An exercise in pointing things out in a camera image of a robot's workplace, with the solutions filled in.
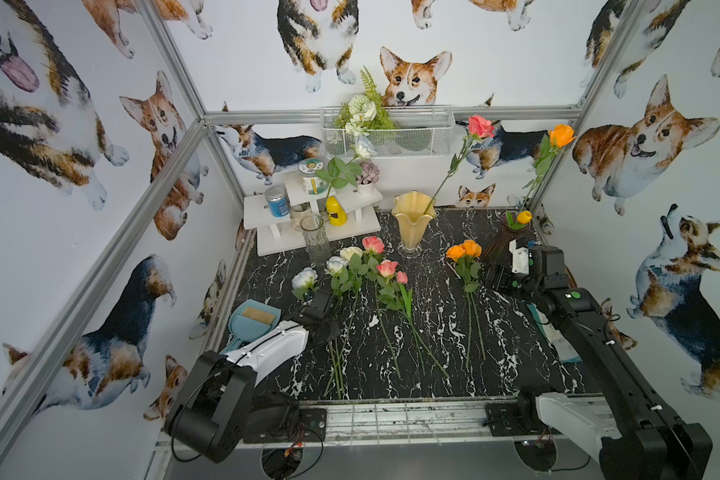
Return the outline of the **orange rose top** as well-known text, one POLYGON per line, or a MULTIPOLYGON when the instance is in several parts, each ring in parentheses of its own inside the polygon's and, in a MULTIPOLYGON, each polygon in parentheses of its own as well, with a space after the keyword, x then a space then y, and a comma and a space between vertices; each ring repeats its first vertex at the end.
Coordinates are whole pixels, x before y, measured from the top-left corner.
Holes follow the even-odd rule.
POLYGON ((565 124, 557 125, 542 136, 540 151, 532 166, 534 177, 524 186, 526 195, 520 202, 519 209, 521 211, 530 209, 531 200, 542 186, 555 160, 574 139, 574 129, 565 124))

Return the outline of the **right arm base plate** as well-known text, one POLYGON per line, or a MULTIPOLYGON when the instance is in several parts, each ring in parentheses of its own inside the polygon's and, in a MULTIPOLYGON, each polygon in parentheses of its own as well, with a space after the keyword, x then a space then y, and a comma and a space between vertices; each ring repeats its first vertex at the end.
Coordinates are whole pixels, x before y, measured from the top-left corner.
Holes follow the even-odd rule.
POLYGON ((530 413, 522 413, 517 403, 486 403, 484 411, 483 426, 494 437, 561 435, 558 430, 534 420, 530 413))

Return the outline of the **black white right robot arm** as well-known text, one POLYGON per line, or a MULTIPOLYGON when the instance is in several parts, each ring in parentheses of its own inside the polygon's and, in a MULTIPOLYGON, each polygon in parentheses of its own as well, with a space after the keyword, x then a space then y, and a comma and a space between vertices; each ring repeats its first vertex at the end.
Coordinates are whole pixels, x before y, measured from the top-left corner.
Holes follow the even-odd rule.
POLYGON ((615 425, 571 404, 561 393, 540 393, 535 417, 573 441, 606 479, 700 479, 713 442, 698 423, 684 422, 642 375, 612 333, 600 304, 573 288, 564 254, 553 246, 507 250, 512 263, 487 269, 490 288, 533 305, 588 366, 615 425))

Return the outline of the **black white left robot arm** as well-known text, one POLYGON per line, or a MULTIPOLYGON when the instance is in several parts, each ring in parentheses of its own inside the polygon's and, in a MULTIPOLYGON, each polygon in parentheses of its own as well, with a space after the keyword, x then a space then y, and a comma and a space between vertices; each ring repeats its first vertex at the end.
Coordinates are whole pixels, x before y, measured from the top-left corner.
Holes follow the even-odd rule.
POLYGON ((338 337, 336 308, 326 290, 309 294, 290 314, 253 300, 241 304, 228 347, 204 352, 176 393, 163 426, 170 444, 220 463, 240 442, 317 439, 323 410, 304 410, 285 394, 257 388, 282 364, 338 337))

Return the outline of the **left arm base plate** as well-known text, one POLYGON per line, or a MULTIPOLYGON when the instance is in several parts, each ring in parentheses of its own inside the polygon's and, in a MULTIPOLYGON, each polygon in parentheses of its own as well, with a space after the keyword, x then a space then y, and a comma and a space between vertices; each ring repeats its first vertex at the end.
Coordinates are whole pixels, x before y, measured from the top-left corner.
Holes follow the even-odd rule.
POLYGON ((325 408, 294 406, 267 407, 254 411, 247 420, 243 442, 246 444, 293 443, 325 438, 325 408))

